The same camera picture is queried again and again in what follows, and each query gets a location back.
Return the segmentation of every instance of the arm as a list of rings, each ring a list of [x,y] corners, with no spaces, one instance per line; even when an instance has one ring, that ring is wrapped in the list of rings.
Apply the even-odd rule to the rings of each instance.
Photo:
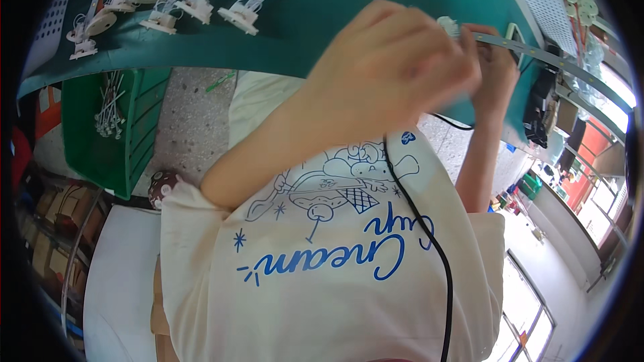
[[[498,31],[493,27],[467,26],[472,31],[498,36]],[[503,118],[520,75],[507,49],[481,43],[478,45],[483,82],[472,97],[474,133],[456,180],[456,191],[468,213],[487,211]]]
[[[202,193],[234,209],[271,177],[334,145],[405,128],[480,83],[461,48],[419,9],[375,0],[338,33],[301,89],[205,174]]]

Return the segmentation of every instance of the left hand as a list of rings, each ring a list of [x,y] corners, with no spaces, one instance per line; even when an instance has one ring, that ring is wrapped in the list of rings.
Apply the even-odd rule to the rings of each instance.
[[[496,28],[488,25],[463,25],[474,33],[500,36]],[[477,42],[477,49],[482,83],[472,95],[476,124],[482,120],[502,121],[520,77],[519,69],[508,49],[484,42]]]

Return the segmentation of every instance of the wall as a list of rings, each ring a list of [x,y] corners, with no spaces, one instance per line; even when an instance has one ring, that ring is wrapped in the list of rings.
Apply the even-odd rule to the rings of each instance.
[[[585,292],[552,243],[545,239],[542,244],[532,235],[526,217],[502,213],[505,248],[511,249],[532,279],[556,322],[542,360],[568,361],[585,341],[586,331],[582,328],[588,322]]]
[[[586,289],[600,274],[600,259],[579,222],[561,204],[559,197],[542,188],[528,213],[573,273],[579,288]]]

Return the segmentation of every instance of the star doodle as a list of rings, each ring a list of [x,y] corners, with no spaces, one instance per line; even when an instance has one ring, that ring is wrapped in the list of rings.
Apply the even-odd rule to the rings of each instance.
[[[277,215],[277,217],[275,217],[275,221],[277,221],[278,218],[279,218],[279,214],[280,213],[283,214],[284,211],[286,210],[286,206],[284,206],[284,202],[282,202],[280,205],[278,205],[278,207],[275,208],[274,210],[275,210],[274,214]]]
[[[239,253],[240,246],[244,247],[244,241],[246,240],[246,234],[242,234],[242,229],[239,229],[239,233],[235,233],[235,244],[233,246],[237,246],[237,253]]]

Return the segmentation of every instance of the green workbench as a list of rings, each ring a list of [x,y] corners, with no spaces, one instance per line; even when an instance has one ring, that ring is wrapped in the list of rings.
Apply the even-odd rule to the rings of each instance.
[[[139,26],[140,20],[149,17],[151,5],[135,13],[118,14],[112,28],[93,37],[97,54],[69,60],[74,45],[64,35],[72,29],[74,16],[85,13],[90,4],[90,0],[69,0],[56,55],[25,79],[19,97],[57,81],[122,68],[222,67],[306,77],[333,36],[372,0],[267,0],[254,24],[260,30],[257,36],[245,35],[217,15],[219,7],[228,8],[236,0],[210,1],[215,8],[211,24],[202,25],[185,14],[176,22],[176,35]],[[493,25],[501,33],[514,22],[527,43],[537,46],[515,0],[392,1],[417,6],[433,17],[448,15],[459,22]],[[506,116],[522,141],[526,141],[522,117],[536,71],[533,65],[521,77]],[[463,123],[474,121],[469,101],[442,113]]]

